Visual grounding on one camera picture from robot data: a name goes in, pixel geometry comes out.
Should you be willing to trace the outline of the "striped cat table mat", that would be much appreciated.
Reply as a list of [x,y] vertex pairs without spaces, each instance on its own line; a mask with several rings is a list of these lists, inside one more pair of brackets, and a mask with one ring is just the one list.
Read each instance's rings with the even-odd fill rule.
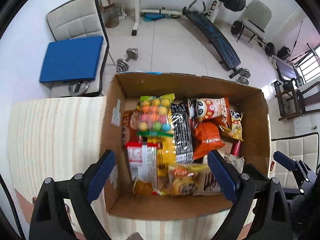
[[[41,99],[11,107],[8,154],[13,187],[30,221],[43,181],[70,179],[99,159],[106,99]],[[109,215],[104,197],[93,210],[112,239],[210,239],[228,211],[191,219],[138,220]]]

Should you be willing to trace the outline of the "cardboard snack box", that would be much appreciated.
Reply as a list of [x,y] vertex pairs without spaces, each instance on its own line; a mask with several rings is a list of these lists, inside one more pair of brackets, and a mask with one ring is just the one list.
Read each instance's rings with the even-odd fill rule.
[[185,74],[116,74],[107,93],[101,150],[116,156],[106,211],[134,219],[182,219],[231,207],[201,160],[229,153],[268,173],[268,106],[260,89]]

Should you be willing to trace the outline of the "red white packet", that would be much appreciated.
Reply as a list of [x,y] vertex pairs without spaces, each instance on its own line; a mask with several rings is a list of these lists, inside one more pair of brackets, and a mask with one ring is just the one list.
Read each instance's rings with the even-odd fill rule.
[[132,181],[151,183],[157,187],[157,148],[155,143],[129,141],[125,145]]

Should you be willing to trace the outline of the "dark wooden chair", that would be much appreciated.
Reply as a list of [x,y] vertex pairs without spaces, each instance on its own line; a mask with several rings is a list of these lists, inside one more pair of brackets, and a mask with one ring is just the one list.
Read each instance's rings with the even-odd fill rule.
[[[313,88],[319,87],[319,81],[311,84],[305,90],[295,89],[293,86],[294,81],[296,81],[296,79],[286,80],[283,83],[280,83],[279,81],[273,83],[276,91],[274,97],[277,99],[279,107],[279,121],[285,119],[289,120],[307,114],[319,113],[319,108],[311,110],[306,109],[307,106],[319,103],[319,92],[313,93],[310,96],[305,96]],[[288,103],[293,101],[294,110],[292,113],[286,113],[285,101]]]

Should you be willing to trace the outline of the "orange chip bag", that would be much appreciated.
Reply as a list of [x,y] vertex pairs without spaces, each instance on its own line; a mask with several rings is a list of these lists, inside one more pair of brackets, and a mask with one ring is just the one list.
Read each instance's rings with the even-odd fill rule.
[[194,139],[194,160],[203,158],[211,150],[219,150],[225,146],[219,128],[212,122],[199,122],[194,129]]

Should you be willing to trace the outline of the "red sausage stick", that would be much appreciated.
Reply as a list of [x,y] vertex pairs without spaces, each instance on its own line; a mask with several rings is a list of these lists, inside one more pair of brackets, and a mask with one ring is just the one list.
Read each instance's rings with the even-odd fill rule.
[[240,156],[241,140],[234,140],[231,148],[230,155],[239,157]]

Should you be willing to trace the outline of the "grey white snack packet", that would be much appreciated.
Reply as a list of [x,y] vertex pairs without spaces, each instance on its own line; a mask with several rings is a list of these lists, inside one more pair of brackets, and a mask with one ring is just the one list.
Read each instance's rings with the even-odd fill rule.
[[223,159],[226,161],[226,163],[232,164],[239,173],[242,173],[245,165],[244,157],[237,157],[231,154],[224,154],[224,153],[222,153],[221,155]]

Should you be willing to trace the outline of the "yellow pastry packet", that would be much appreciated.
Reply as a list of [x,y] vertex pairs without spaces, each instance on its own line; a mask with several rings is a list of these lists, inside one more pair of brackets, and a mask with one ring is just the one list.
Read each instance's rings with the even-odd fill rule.
[[193,195],[199,187],[199,176],[208,171],[208,165],[203,164],[169,164],[169,182],[163,192],[171,196]]

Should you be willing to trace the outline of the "colourful candy ball bag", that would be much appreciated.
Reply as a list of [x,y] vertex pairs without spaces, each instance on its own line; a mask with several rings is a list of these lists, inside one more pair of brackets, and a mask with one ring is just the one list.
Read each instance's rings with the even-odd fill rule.
[[141,137],[170,137],[173,135],[171,104],[175,94],[141,96],[138,105],[138,131]]

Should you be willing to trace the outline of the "yellow panda snack bag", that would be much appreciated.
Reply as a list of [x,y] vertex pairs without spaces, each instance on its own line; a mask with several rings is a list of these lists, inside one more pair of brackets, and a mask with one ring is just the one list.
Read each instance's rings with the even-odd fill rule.
[[221,125],[219,126],[223,134],[235,140],[243,141],[242,124],[241,124],[243,115],[244,113],[238,113],[233,110],[230,110],[230,116],[231,116],[230,128],[223,127]]

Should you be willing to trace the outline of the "blue sit-up bench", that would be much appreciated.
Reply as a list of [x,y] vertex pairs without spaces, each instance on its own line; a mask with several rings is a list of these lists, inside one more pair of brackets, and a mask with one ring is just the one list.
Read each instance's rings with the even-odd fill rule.
[[221,33],[221,31],[199,11],[191,11],[186,7],[183,8],[182,14],[186,16],[208,39],[209,43],[215,48],[221,57],[221,62],[228,70],[232,70],[229,78],[235,77],[241,70],[237,66],[241,63],[236,51],[231,43]]

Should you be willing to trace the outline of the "floor barbell black plates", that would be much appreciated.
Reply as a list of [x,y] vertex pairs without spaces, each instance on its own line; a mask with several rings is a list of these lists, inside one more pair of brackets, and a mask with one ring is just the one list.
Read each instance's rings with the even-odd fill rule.
[[258,45],[261,47],[261,48],[264,48],[264,51],[265,51],[265,54],[268,56],[268,57],[271,57],[273,55],[276,54],[276,49],[275,49],[275,46],[272,42],[268,42],[268,43],[265,43],[264,41],[258,41]]

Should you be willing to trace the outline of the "grey folding chair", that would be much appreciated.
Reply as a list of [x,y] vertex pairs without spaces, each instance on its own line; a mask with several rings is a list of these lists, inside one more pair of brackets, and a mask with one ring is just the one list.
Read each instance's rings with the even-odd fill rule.
[[272,12],[268,6],[259,0],[253,0],[246,7],[246,10],[241,19],[241,30],[238,36],[238,40],[245,29],[249,30],[253,35],[249,39],[249,42],[257,37],[259,41],[263,41],[265,38],[265,28],[268,25],[272,17]]

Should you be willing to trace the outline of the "brown snack bag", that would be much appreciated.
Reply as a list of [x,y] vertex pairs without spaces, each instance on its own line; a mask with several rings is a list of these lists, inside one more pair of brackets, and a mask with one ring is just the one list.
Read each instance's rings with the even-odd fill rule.
[[140,136],[137,135],[139,127],[139,111],[125,111],[122,122],[121,142],[122,146],[128,142],[140,142]]

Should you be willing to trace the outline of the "orange panda snack bag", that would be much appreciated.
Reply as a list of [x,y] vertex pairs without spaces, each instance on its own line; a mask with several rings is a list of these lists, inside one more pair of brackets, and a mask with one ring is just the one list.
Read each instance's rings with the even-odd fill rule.
[[191,119],[198,122],[213,121],[218,126],[230,127],[231,114],[227,97],[220,99],[189,98],[187,104]]

